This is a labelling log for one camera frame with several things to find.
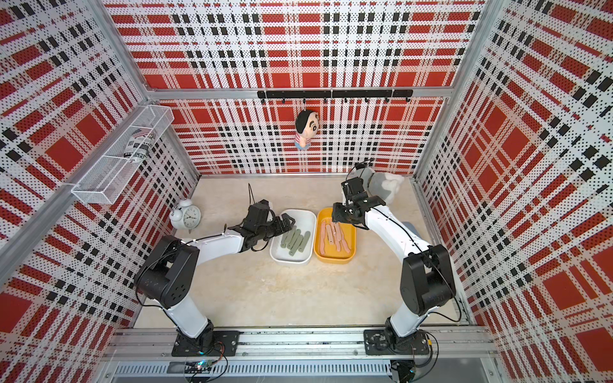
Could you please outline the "white storage box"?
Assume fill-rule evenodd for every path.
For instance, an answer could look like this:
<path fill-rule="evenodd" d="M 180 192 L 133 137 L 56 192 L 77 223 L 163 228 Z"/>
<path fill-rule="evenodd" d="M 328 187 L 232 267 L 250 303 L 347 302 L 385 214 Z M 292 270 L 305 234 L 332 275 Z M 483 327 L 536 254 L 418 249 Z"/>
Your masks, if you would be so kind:
<path fill-rule="evenodd" d="M 307 265 L 314 249 L 316 216 L 301 209 L 287 209 L 284 214 L 294 219 L 295 223 L 288 233 L 271 241 L 271 258 L 285 266 Z"/>

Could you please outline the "yellow storage box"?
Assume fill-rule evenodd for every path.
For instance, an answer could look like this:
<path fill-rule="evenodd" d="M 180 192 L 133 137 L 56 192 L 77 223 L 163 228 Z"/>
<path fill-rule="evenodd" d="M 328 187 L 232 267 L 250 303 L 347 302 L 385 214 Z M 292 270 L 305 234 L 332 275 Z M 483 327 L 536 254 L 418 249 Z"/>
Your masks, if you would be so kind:
<path fill-rule="evenodd" d="M 317 215 L 314 253 L 324 263 L 346 264 L 356 253 L 357 229 L 347 223 L 332 221 L 331 207 Z"/>

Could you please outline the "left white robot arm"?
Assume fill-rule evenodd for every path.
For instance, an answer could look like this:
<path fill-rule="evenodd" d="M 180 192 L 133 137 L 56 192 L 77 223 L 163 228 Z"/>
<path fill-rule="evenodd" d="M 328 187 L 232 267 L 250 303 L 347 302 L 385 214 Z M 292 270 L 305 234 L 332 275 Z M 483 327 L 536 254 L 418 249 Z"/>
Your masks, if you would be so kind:
<path fill-rule="evenodd" d="M 165 236 L 136 274 L 136 296 L 143 295 L 153 301 L 153 307 L 162 309 L 189 354 L 208 354 L 216 344 L 214 325 L 190 296 L 196 268 L 222 256 L 252 250 L 261 240 L 268 242 L 288 233 L 294 224 L 295 219 L 284 213 L 272 218 L 265 215 L 259 221 L 244 219 L 220 234 L 188 242 Z"/>

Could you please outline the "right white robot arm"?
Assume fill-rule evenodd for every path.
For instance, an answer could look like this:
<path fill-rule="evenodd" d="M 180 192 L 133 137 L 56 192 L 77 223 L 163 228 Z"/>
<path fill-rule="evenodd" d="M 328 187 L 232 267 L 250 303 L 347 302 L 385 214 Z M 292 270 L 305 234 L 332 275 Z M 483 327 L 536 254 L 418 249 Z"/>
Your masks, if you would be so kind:
<path fill-rule="evenodd" d="M 373 231 L 397 255 L 402 266 L 402 305 L 386 319 L 381 333 L 367 335 L 366 340 L 382 342 L 383 350 L 391 354 L 427 352 L 421 324 L 457 297 L 449 251 L 410 231 L 382 198 L 368 195 L 360 178 L 343 181 L 342 189 L 345 199 L 333 204 L 332 220 Z"/>

